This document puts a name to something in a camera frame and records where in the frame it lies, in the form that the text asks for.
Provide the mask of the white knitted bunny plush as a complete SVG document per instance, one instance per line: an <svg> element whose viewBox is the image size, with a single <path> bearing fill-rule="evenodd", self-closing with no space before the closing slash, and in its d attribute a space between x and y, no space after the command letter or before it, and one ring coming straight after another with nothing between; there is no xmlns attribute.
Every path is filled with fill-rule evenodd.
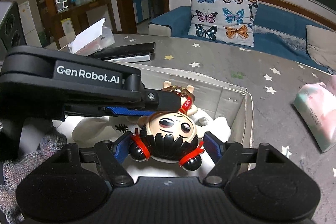
<svg viewBox="0 0 336 224"><path fill-rule="evenodd" d="M72 140L80 147L92 147L96 143L104 140L116 141L124 133L130 133L138 127L137 121L140 117L134 116L117 116L117 117L86 117L82 119L72 132ZM223 143L228 141L231 136L231 128L226 118L211 118L202 109L197 110L191 116L195 122L198 135L202 137L202 141L206 132L214 134ZM167 163L153 159L152 157L146 161L135 161L130 155L124 161L125 169L130 173L133 180L136 181L140 176L154 177L176 177L176 176L205 176L213 164L210 156L205 151L201 154L201 167L195 171L187 171L179 166L178 163Z"/></svg>

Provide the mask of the big-head doll figure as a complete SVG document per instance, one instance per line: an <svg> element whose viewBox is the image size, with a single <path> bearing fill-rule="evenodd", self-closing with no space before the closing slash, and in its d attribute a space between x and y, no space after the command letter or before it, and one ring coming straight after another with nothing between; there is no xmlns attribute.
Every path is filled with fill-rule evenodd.
<svg viewBox="0 0 336 224"><path fill-rule="evenodd" d="M179 96L181 107L176 112L155 112L138 119L138 127L131 136L129 155L135 161L151 157L157 161L178 163L187 171L201 167L204 152L202 137L191 116L198 108L194 105L194 87L163 83L163 91Z"/></svg>

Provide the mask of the white refrigerator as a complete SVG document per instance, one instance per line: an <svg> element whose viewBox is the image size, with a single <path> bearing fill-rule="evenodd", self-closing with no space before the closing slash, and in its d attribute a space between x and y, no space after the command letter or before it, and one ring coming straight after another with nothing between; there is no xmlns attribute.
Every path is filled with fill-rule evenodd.
<svg viewBox="0 0 336 224"><path fill-rule="evenodd" d="M19 6L19 14L21 18L21 24L23 28L23 33L28 46L42 47L41 41L39 39L33 16L31 13L29 1L21 3Z"/></svg>

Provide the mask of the white storage box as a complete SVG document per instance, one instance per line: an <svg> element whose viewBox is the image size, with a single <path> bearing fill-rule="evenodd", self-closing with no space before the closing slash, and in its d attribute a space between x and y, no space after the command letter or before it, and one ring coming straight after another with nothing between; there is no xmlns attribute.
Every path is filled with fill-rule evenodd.
<svg viewBox="0 0 336 224"><path fill-rule="evenodd" d="M253 127L253 101L246 88L200 73L179 69L160 68L150 65L134 64L141 70L142 82L147 88L160 89L164 81L173 85L194 86L195 104L198 111L193 115L201 132L211 132L222 142L228 140L241 143L251 148ZM78 143L79 147L93 147L102 140L116 140L121 134L116 125L124 124L132 130L135 121L121 117L84 118L67 116L65 121L54 121L58 132L63 133L70 143ZM169 164L150 159L146 162L135 162L127 157L123 166L134 180L146 177L182 177L197 176L204 178L214 167L207 152L202 154L201 167L187 172L177 164Z"/></svg>

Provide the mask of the black and silver flat box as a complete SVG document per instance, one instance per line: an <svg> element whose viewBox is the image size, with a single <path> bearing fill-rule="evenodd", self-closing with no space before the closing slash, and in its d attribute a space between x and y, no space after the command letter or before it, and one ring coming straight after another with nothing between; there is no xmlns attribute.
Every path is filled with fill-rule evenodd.
<svg viewBox="0 0 336 224"><path fill-rule="evenodd" d="M124 61L128 63L150 61L154 56L154 42L119 47L110 46L90 55L90 57L95 59L105 61Z"/></svg>

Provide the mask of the white paper tissue bag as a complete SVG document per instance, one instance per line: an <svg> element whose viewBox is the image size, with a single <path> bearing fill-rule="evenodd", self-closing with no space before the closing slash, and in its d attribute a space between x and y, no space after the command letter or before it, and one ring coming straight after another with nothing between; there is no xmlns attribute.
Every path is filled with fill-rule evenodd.
<svg viewBox="0 0 336 224"><path fill-rule="evenodd" d="M115 39L112 30L105 25L105 18L100 19L83 32L78 34L74 41L68 44L69 52L81 56L93 53L112 46Z"/></svg>

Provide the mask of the wooden side table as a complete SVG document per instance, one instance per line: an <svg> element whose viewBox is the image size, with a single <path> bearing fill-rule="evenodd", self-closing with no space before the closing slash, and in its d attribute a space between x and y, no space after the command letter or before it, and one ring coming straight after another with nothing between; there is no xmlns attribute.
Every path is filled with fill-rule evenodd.
<svg viewBox="0 0 336 224"><path fill-rule="evenodd" d="M84 28L89 27L89 22L87 18L87 12L91 11L93 9L97 9L99 7L106 6L109 19L112 25L112 32L116 33L116 22L114 19L113 14L113 8L112 8L112 2L111 0L93 0L88 1L83 4L80 4L78 6L71 7L70 9L51 15L50 16L50 22L51 22L51 33L54 37L57 49L59 50L61 48L59 39L65 36L63 27L61 24L62 20L71 19L73 29L75 31L75 34L79 34L84 30Z"/></svg>

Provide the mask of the butterfly print pillow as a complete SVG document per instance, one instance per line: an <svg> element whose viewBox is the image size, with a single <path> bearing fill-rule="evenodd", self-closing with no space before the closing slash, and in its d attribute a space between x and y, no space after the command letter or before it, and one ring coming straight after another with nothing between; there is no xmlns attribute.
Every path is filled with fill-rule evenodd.
<svg viewBox="0 0 336 224"><path fill-rule="evenodd" d="M188 34L213 42L254 46L258 0L191 0Z"/></svg>

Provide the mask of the pink green tissue pack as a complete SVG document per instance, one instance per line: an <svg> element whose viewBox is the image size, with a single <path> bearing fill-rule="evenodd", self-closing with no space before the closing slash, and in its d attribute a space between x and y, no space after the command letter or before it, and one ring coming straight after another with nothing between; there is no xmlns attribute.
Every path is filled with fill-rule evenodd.
<svg viewBox="0 0 336 224"><path fill-rule="evenodd" d="M322 152L335 146L335 75L327 83L304 85L297 93L294 107L299 112Z"/></svg>

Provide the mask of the blue sofa bench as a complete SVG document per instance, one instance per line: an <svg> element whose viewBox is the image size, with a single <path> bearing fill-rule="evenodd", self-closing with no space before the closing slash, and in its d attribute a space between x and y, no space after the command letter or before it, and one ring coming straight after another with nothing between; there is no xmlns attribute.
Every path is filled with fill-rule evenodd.
<svg viewBox="0 0 336 224"><path fill-rule="evenodd" d="M205 41L205 38L198 38L188 34L190 24L191 7L181 6L150 21L149 34ZM256 19L252 25L254 35L252 49L297 61L334 75L335 70L329 66L316 63L309 56L306 34L306 26L308 25L322 30L329 30L326 26L303 16L279 7L260 3L256 11Z"/></svg>

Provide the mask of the grey white cushion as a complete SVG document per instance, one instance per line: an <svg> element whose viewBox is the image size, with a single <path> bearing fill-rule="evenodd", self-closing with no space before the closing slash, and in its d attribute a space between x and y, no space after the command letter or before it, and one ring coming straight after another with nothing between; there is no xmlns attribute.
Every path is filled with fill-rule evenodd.
<svg viewBox="0 0 336 224"><path fill-rule="evenodd" d="M312 25L306 26L307 53L319 65L335 71L335 32Z"/></svg>

